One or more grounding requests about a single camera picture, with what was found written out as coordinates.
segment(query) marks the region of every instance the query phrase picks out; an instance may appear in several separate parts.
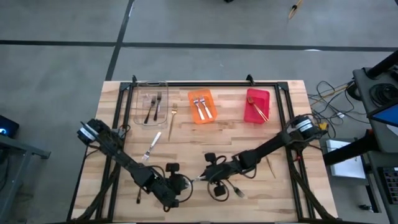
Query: wooden table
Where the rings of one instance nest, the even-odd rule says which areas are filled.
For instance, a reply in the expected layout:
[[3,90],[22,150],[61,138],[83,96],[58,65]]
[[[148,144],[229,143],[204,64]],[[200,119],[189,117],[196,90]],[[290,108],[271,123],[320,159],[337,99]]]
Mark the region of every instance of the wooden table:
[[[300,80],[288,81],[288,83],[294,114],[310,113],[304,82]],[[96,118],[102,119],[109,126],[113,121],[119,84],[120,82],[104,82],[99,100]],[[195,178],[208,165],[204,158],[205,153],[215,152],[216,155],[226,155],[230,159],[233,154],[245,149],[255,148],[280,131],[280,119],[273,88],[257,88],[268,90],[271,94],[269,122],[266,124],[251,124],[243,121],[247,87],[211,87],[210,90],[218,111],[218,117],[214,123],[201,125],[196,125],[192,121],[187,96],[188,91],[197,89],[197,87],[169,88],[169,106],[171,107],[173,103],[178,104],[178,113],[175,116],[170,142],[167,140],[169,127],[162,130],[148,130],[134,124],[135,104],[133,103],[129,121],[131,131],[127,134],[125,151],[133,159],[140,161],[156,133],[162,131],[162,136],[151,153],[149,164],[165,167],[168,162],[178,162],[180,163],[180,173]],[[282,101],[285,106],[284,99],[285,97],[282,94]],[[284,111],[286,120],[289,120],[287,110]],[[311,190],[328,212],[337,217],[322,153],[318,149],[309,147],[304,150],[303,156]],[[206,182],[195,182],[191,199],[181,203],[179,208],[171,209],[169,213],[163,211],[162,205],[152,194],[142,194],[141,204],[137,205],[136,197],[139,188],[134,184],[130,174],[122,170],[114,221],[297,221],[285,149],[278,149],[268,157],[276,178],[273,177],[265,159],[258,164],[255,179],[250,180],[241,175],[234,175],[230,178],[232,183],[244,192],[245,198],[239,198],[230,189],[231,195],[228,201],[216,202],[208,195]],[[100,152],[92,154],[85,161],[72,218],[78,217],[98,193],[104,162],[105,156]],[[300,198],[304,215],[308,217],[305,197],[301,190]],[[108,201],[106,201],[104,209],[108,209],[107,206]]]

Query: black metal frame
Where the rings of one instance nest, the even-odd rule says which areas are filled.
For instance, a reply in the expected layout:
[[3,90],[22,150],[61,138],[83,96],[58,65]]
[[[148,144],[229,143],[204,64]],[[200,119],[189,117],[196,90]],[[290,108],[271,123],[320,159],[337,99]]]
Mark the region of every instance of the black metal frame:
[[[115,109],[115,115],[113,119],[113,125],[112,128],[118,128],[118,121],[119,121],[119,115],[120,115],[120,110],[121,110],[121,104],[123,100],[123,95],[126,90],[129,90],[128,96],[127,96],[127,102],[126,102],[126,111],[124,114],[124,119],[123,119],[123,126],[126,126],[128,124],[128,119],[129,119],[129,112],[130,112],[130,107],[131,107],[131,99],[132,99],[132,93],[134,87],[137,85],[137,79],[133,77],[132,82],[122,82],[120,84],[119,88],[119,95],[118,95],[118,100],[116,103],[116,109]],[[294,112],[293,112],[293,105],[292,105],[292,100],[290,98],[290,91],[289,91],[289,85],[287,82],[254,82],[252,79],[251,75],[248,75],[246,78],[246,81],[242,82],[168,82],[169,87],[180,87],[180,86],[191,86],[191,87],[203,87],[203,86],[256,86],[256,87],[262,87],[262,86],[268,86],[268,87],[273,87],[275,90],[275,95],[276,95],[276,100],[277,100],[277,106],[278,106],[278,111],[279,111],[279,117],[280,117],[280,124],[281,127],[283,128],[286,124],[286,119],[285,119],[285,113],[284,113],[284,106],[282,104],[282,97],[280,94],[280,91],[284,91],[285,93],[285,99],[287,103],[287,111],[289,112],[289,119],[292,119],[294,117]],[[286,155],[287,155],[287,163],[289,168],[291,166],[294,166],[294,161],[292,157],[292,150],[290,148],[286,148]],[[73,195],[73,199],[70,205],[69,213],[67,216],[67,223],[75,223],[76,220],[72,220],[72,211],[73,207],[75,204],[76,196],[77,196],[77,191],[78,187],[80,184],[80,178],[81,178],[81,173],[83,171],[83,166],[84,166],[85,161],[83,160],[83,163],[81,165],[81,170],[79,174],[79,179],[75,187],[75,193]],[[300,166],[300,174],[303,177],[304,182],[308,185],[308,177],[307,173],[305,171],[305,164],[304,164],[304,159],[301,159],[298,161],[299,166]],[[109,181],[109,172],[110,172],[110,166],[111,166],[111,158],[107,157],[105,166],[104,166],[104,172],[103,172],[103,180],[101,184],[101,190],[107,192],[108,188],[103,189],[103,186],[106,185],[107,181]],[[96,208],[96,215],[94,220],[79,220],[79,223],[90,223],[90,222],[112,222],[113,221],[113,214],[114,214],[114,207],[116,203],[116,196],[117,196],[117,191],[118,191],[118,182],[119,182],[119,173],[120,173],[120,166],[115,165],[113,169],[113,174],[116,175],[116,178],[114,178],[113,184],[112,184],[112,190],[111,190],[111,199],[109,202],[109,210],[106,218],[102,218],[102,212],[103,212],[103,199],[102,201],[98,204]],[[302,211],[302,205],[300,201],[300,194],[299,194],[299,188],[297,186],[297,182],[295,179],[293,179],[292,174],[290,173],[290,179],[292,183],[292,190],[293,190],[293,196],[294,196],[294,202],[295,202],[295,208],[297,212],[297,218],[298,220],[303,219],[303,211]],[[306,203],[308,207],[308,214],[310,219],[315,219],[315,212],[313,209],[313,205],[310,203],[309,199],[306,197]]]

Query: gold utensil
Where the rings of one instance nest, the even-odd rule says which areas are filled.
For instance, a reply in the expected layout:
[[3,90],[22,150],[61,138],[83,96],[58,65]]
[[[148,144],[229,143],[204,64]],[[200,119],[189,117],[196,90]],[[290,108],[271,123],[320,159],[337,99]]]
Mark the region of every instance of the gold utensil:
[[265,122],[268,121],[267,116],[265,116],[265,114],[260,110],[260,108],[254,103],[254,100],[253,98],[251,98],[251,96],[248,96],[248,103],[255,107],[255,109],[257,110],[257,112],[260,114],[260,116],[263,118]]
[[268,156],[266,156],[266,159],[267,159],[267,162],[268,162],[269,169],[271,170],[271,172],[272,172],[272,175],[273,175],[273,176],[274,176],[274,178],[276,179],[276,176],[275,176],[274,170],[272,169],[272,166],[271,166],[271,163],[269,162]]
[[170,136],[172,134],[172,130],[173,130],[173,121],[174,121],[174,115],[177,114],[177,104],[173,103],[173,107],[172,107],[172,121],[170,122],[170,130],[169,130],[169,138],[168,140],[170,141]]

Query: gray floor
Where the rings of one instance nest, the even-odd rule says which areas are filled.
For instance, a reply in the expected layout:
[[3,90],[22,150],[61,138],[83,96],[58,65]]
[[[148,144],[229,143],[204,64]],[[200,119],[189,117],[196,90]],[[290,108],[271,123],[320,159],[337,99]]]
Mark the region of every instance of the gray floor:
[[[137,0],[124,41],[398,46],[393,0],[307,0],[288,22],[294,2]],[[0,0],[0,40],[115,42],[126,6],[127,0]],[[19,139],[53,152],[48,161],[33,161],[13,218],[28,223],[66,219],[84,153],[75,133],[80,121],[95,115],[112,52],[113,47],[0,45],[0,114],[21,124]],[[315,93],[321,80],[348,82],[353,69],[371,67],[389,54],[122,48],[113,80],[132,75],[140,80],[242,80],[250,73],[257,80],[305,80],[308,92]],[[361,103],[353,102],[363,112]],[[350,107],[344,96],[333,104]],[[368,127],[344,118],[337,136],[360,137]],[[385,212],[357,208],[369,203],[364,186],[336,178],[331,186],[340,218],[387,223]]]

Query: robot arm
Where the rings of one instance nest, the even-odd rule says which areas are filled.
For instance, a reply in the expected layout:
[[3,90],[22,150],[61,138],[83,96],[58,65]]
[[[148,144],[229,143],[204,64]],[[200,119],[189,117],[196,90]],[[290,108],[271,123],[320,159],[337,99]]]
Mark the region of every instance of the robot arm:
[[[288,132],[287,129],[290,124],[293,124],[295,129],[291,132]],[[216,187],[213,189],[215,197],[212,196],[210,192],[209,194],[217,201],[225,201],[228,198],[228,194],[227,198],[224,200],[218,200],[216,198],[228,193],[228,191],[225,189],[225,184],[222,183],[222,180],[229,181],[228,179],[232,175],[245,175],[246,173],[256,169],[256,165],[261,162],[263,157],[266,157],[268,154],[276,151],[280,147],[292,146],[295,150],[302,151],[312,140],[319,139],[324,134],[326,134],[326,131],[321,130],[318,126],[315,126],[308,116],[297,116],[293,120],[289,121],[287,127],[281,132],[277,133],[277,135],[271,140],[265,142],[255,149],[245,150],[234,155],[232,157],[232,161],[226,162],[225,156],[216,157],[214,153],[205,154],[206,161],[210,162],[211,164],[206,167],[205,171],[201,176],[199,176],[198,179],[208,181],[208,186],[210,184],[215,184]],[[217,160],[220,158],[224,158],[224,161],[217,164]],[[325,219],[335,219],[322,207],[320,202],[315,198],[314,194],[312,194],[311,190],[302,180],[300,174],[297,172],[294,166],[292,167],[293,168],[290,172],[292,177],[301,186],[305,195],[307,195],[307,197],[311,200],[320,216]],[[243,194],[235,186],[233,186],[233,188],[239,196]]]
[[111,158],[130,172],[134,182],[147,194],[153,193],[164,206],[165,212],[170,208],[178,207],[179,200],[176,199],[181,191],[186,189],[185,176],[176,174],[179,170],[178,164],[167,164],[166,171],[171,171],[170,178],[158,173],[153,166],[145,166],[137,163],[125,152],[123,152],[123,138],[125,134],[119,135],[119,131],[111,130],[105,123],[97,119],[91,119],[77,132],[78,138],[87,146],[93,142],[99,143],[99,150],[111,156]]
[[294,145],[297,150],[303,150],[309,142],[326,133],[315,126],[307,116],[297,116],[291,123],[295,126],[295,130],[288,132],[285,128],[261,146],[234,155],[232,161],[217,164],[217,157],[214,153],[206,154],[206,161],[211,162],[211,165],[206,167],[200,179],[217,182],[235,174],[248,173],[256,168],[263,157],[280,147]]

